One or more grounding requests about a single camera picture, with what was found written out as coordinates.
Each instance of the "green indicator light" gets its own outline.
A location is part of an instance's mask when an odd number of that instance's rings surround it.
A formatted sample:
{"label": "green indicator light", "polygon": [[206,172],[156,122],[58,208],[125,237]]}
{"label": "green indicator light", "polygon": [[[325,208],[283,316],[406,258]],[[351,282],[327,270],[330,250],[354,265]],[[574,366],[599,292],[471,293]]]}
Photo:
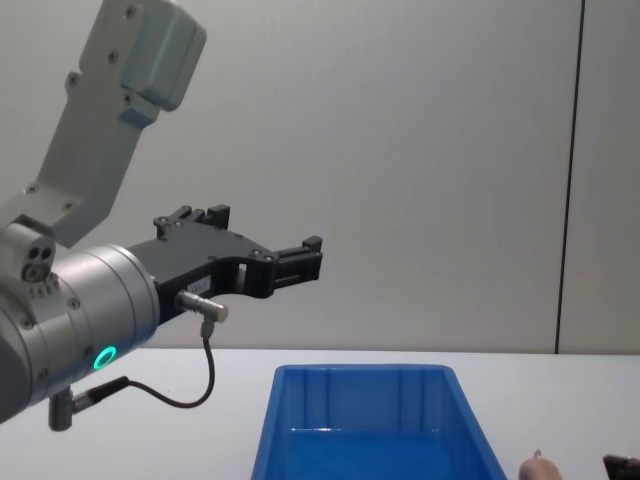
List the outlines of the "green indicator light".
{"label": "green indicator light", "polygon": [[116,350],[116,347],[111,346],[111,347],[105,348],[96,357],[96,361],[93,362],[93,368],[95,368],[96,370],[100,370],[102,367],[106,367],[111,363],[111,361],[114,358],[116,358],[117,354],[118,354],[118,350]]}

